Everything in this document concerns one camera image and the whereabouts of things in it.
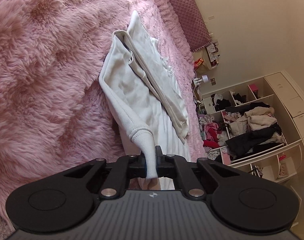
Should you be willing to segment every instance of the round pad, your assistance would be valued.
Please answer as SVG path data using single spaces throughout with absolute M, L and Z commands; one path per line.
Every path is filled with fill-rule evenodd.
M 265 209 L 276 203 L 274 194 L 266 189 L 249 188 L 239 194 L 239 200 L 249 208 Z
M 29 232 L 67 230 L 84 221 L 94 208 L 84 185 L 73 178 L 42 180 L 10 194 L 6 210 L 15 227 Z
M 296 195 L 286 187 L 257 178 L 230 180 L 212 195 L 215 213 L 226 223 L 253 233 L 290 227 L 299 208 Z
M 63 192 L 54 189 L 44 189 L 33 193 L 29 204 L 38 210 L 54 210 L 65 203 L 66 196 Z

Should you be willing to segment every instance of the white wardrobe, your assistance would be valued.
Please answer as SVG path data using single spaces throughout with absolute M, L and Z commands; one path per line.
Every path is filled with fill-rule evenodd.
M 258 88 L 258 99 L 249 88 L 251 84 Z M 275 149 L 232 162 L 229 166 L 250 172 L 257 165 L 263 168 L 263 178 L 282 183 L 293 190 L 300 200 L 300 211 L 291 230 L 304 238 L 304 93 L 287 72 L 281 71 L 203 94 L 202 98 L 208 98 L 216 93 L 223 95 L 223 98 L 236 106 L 232 92 L 246 95 L 246 104 L 263 102 L 272 106 L 286 142 Z M 222 112 L 218 111 L 210 116 L 216 120 L 223 120 Z M 224 147 L 217 150 L 224 154 Z M 286 175 L 280 176 L 284 166 L 287 169 Z

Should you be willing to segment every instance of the metal pin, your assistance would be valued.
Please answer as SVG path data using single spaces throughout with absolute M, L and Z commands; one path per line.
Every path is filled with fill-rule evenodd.
M 201 197 L 204 195 L 204 191 L 199 189 L 199 188 L 193 188 L 193 189 L 190 189 L 189 190 L 189 194 L 192 196 L 192 197 Z
M 116 190 L 113 188 L 105 188 L 101 190 L 101 194 L 105 197 L 112 197 L 116 194 Z

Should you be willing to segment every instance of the logo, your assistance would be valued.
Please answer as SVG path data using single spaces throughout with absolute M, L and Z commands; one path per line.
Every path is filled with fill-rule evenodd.
M 158 196 L 158 194 L 157 194 L 157 193 L 155 193 L 155 192 L 153 192 L 153 193 L 149 194 L 149 196 L 150 196 L 150 197 L 152 197 L 152 198 L 155 198 L 155 197 L 157 197 L 157 196 Z

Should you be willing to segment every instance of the pink shaggy blanket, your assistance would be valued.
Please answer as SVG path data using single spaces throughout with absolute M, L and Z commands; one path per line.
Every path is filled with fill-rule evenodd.
M 133 10 L 170 58 L 202 156 L 192 55 L 168 0 L 0 0 L 0 215 L 17 187 L 94 158 L 123 155 L 97 82 L 111 34 Z

